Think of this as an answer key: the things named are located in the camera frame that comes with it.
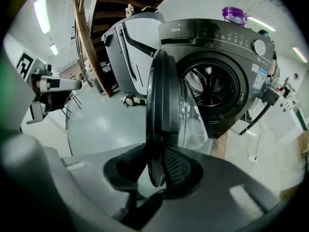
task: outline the white sticker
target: white sticker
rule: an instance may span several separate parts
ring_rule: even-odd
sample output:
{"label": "white sticker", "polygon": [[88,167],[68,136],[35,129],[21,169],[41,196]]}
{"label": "white sticker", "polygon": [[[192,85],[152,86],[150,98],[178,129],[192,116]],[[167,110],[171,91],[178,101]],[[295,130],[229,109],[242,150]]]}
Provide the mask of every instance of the white sticker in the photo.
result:
{"label": "white sticker", "polygon": [[259,66],[256,65],[256,64],[253,64],[251,70],[252,70],[253,72],[257,73],[257,72],[259,71]]}
{"label": "white sticker", "polygon": [[259,68],[259,71],[256,75],[256,79],[253,83],[253,88],[255,89],[261,89],[263,83],[266,80],[268,72],[266,70],[264,70],[263,68]]}

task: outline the purple container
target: purple container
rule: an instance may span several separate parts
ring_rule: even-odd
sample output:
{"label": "purple container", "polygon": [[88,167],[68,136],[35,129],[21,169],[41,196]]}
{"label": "purple container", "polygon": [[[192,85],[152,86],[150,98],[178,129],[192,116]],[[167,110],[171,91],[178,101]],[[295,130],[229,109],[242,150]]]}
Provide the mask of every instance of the purple container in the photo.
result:
{"label": "purple container", "polygon": [[222,15],[225,21],[238,24],[245,27],[247,25],[247,14],[235,7],[225,7],[222,9]]}

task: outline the fluorescent light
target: fluorescent light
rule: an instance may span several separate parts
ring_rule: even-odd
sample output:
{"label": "fluorescent light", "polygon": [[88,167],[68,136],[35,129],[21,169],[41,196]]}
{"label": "fluorescent light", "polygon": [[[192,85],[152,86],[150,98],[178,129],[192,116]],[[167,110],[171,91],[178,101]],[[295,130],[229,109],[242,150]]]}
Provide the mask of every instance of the fluorescent light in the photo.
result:
{"label": "fluorescent light", "polygon": [[52,52],[53,52],[54,55],[57,55],[57,54],[58,54],[58,50],[57,50],[57,47],[56,47],[55,44],[52,44],[52,45],[50,46],[50,49],[52,50]]}
{"label": "fluorescent light", "polygon": [[33,3],[35,15],[39,21],[40,27],[44,34],[50,31],[50,25],[48,21],[46,0],[36,0]]}
{"label": "fluorescent light", "polygon": [[293,47],[293,50],[297,53],[297,55],[301,58],[301,60],[307,63],[307,59],[303,56],[303,54],[296,47]]}
{"label": "fluorescent light", "polygon": [[260,25],[262,25],[263,27],[265,27],[265,28],[267,28],[267,29],[269,29],[269,30],[271,30],[273,32],[276,31],[274,28],[272,28],[271,26],[267,25],[264,22],[259,21],[258,19],[255,19],[255,18],[253,18],[251,16],[249,16],[248,19],[251,20],[251,21],[254,21],[254,22],[256,22],[256,23],[258,23]]}

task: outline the silver dial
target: silver dial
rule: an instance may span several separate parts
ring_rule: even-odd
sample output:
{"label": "silver dial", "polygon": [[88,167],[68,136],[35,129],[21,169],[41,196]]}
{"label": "silver dial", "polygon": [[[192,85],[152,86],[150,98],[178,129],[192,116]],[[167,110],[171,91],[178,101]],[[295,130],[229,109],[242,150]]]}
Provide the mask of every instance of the silver dial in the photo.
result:
{"label": "silver dial", "polygon": [[266,52],[266,45],[261,40],[256,40],[253,43],[253,49],[257,53],[257,55],[263,56]]}

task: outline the black washing machine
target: black washing machine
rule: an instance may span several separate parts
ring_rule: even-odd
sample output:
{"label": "black washing machine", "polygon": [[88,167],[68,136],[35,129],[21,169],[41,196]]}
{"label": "black washing machine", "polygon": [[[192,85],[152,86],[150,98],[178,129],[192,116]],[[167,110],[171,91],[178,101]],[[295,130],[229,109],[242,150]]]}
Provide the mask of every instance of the black washing machine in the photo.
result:
{"label": "black washing machine", "polygon": [[212,19],[159,25],[160,49],[189,83],[208,137],[219,138],[250,107],[270,69],[274,43],[251,29]]}

